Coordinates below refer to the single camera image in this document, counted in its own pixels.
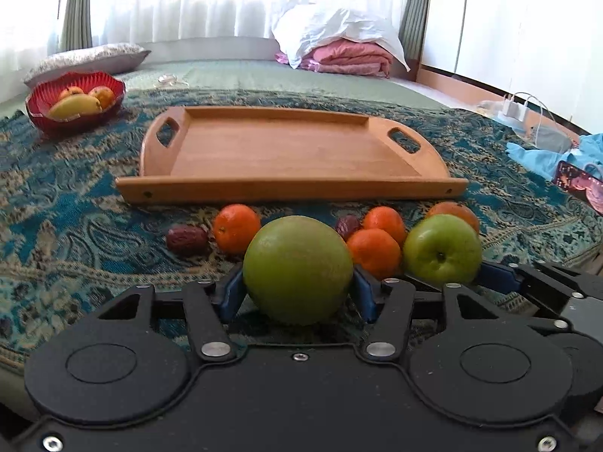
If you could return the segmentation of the red smartphone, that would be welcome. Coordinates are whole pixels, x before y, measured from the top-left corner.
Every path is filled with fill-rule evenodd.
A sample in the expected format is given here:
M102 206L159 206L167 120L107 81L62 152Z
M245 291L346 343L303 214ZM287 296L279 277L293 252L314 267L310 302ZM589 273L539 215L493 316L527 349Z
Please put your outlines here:
M603 214L603 187L597 177L566 161L560 161L557 164L553 184L585 201L600 215Z

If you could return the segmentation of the red scalloped fruit bowl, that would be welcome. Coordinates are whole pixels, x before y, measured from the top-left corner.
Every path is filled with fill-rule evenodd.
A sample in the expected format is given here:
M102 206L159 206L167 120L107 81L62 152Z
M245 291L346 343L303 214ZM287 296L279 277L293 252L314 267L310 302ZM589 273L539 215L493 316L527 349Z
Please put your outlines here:
M125 83L106 72L68 72L37 85L26 109L38 130L59 138L106 124L125 95Z

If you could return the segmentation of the green quilted mattress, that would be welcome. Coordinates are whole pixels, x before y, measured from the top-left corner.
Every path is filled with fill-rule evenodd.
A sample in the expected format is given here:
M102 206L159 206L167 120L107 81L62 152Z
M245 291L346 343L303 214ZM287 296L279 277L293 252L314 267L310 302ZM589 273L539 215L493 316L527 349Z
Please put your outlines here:
M170 106L266 106L428 121L454 109L388 79L323 75L273 61L223 60L144 64L120 75L127 88L119 117Z

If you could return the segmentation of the white crumpled duvet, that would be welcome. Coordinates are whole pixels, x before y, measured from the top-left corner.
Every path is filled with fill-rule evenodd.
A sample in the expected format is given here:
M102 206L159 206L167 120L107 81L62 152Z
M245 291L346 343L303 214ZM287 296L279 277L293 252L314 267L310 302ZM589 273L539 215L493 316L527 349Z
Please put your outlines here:
M407 69L399 39L404 12L403 0L289 3L273 18L271 32L294 69L310 52L340 39L376 44Z

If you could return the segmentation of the small tangerine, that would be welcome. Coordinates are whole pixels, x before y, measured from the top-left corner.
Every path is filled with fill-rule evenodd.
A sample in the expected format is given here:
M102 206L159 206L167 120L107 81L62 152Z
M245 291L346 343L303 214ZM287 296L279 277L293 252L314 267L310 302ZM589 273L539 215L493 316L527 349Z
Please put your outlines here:
M398 242L382 229L356 231L346 242L353 262L375 279L387 279L399 272L402 251Z
M370 209L363 219L364 229L380 229L396 240L400 246L404 245L407 237L406 226L402 216L391 207L378 206Z
M243 204L231 204L215 217L213 234L224 254L241 255L261 227L261 219L254 210Z

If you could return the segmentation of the orange fruit in bowl right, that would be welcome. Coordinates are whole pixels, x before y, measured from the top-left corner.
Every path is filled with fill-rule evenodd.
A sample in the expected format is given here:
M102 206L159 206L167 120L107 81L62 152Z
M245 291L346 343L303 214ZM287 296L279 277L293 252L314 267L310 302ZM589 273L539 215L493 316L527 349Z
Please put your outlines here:
M110 108L115 103L115 93L107 86L97 86L89 91L88 95L99 101L102 110Z

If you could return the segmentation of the green curtain left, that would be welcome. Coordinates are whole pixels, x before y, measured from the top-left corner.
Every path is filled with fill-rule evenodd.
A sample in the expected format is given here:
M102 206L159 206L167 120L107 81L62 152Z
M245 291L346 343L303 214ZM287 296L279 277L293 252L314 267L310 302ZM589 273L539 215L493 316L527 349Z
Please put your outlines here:
M58 0L57 18L60 52L92 46L90 0Z

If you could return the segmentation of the green curtain right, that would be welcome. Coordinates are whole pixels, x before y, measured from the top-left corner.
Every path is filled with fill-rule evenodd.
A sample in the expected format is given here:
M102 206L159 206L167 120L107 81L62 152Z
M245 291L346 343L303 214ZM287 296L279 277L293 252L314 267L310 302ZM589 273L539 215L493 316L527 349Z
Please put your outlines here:
M405 51L408 63L419 61L425 34L429 0L407 0L399 39Z

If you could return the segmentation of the light blue cloth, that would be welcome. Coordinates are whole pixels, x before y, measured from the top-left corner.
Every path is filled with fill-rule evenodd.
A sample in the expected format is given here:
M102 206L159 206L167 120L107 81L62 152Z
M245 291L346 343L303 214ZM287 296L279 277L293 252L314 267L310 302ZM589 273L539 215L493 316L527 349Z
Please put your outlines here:
M564 153L543 149L524 149L508 142L506 153L526 170L538 174L547 181L553 181L560 161L568 162L587 174L602 180L603 139L601 134L580 136L579 145Z

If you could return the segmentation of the large round green fruit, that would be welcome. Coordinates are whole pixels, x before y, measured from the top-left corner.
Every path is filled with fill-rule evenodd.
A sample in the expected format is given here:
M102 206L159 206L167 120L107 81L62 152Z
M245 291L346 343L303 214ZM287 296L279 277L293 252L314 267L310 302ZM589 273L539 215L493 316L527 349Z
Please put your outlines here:
M352 256L339 234L300 215L263 226L242 265L254 304L283 324L315 324L338 311L353 274Z

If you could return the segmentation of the green apple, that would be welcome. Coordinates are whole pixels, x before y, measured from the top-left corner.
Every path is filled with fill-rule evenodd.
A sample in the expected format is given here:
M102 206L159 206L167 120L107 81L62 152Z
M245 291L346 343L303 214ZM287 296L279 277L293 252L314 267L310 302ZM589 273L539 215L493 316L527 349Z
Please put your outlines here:
M403 246L404 272L438 289L449 283L471 283L481 262L481 239L465 220L452 214L422 219Z

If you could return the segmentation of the dark red date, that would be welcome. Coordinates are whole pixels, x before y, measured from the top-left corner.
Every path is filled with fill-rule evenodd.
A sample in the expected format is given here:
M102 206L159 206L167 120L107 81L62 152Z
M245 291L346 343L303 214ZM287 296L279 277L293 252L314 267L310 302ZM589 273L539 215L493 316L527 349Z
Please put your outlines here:
M346 242L350 237L353 236L360 228L362 227L362 223L358 216L353 214L348 214L342 217L339 217L335 230L339 234L340 237Z
M208 232L201 226L172 226L165 235L168 250L178 256L196 256L208 250Z

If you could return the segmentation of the grey floral pillow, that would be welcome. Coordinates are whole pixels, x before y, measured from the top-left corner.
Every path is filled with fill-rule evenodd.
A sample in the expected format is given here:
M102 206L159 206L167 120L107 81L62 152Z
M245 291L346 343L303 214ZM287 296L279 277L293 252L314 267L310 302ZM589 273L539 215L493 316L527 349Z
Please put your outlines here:
M60 52L36 64L23 78L30 89L52 81L68 72L106 72L119 75L140 66L150 50L129 43L106 44L86 49Z

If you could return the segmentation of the large dull orange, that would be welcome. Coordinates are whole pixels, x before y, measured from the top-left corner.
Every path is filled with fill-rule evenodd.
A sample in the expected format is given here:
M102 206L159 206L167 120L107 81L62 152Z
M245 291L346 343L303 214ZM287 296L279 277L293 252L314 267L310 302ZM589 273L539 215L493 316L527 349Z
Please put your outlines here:
M479 220L477 216L465 205L459 204L453 201L444 201L436 203L428 212L425 217L431 217L435 215L449 214L466 221L477 233L479 233Z

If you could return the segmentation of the wooden serving tray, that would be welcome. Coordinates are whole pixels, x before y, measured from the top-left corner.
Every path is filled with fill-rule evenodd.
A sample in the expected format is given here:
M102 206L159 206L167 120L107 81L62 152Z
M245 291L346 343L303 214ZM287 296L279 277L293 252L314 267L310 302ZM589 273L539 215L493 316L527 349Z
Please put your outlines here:
M442 199L468 182L412 128L386 118L268 107L170 107L151 122L131 204Z

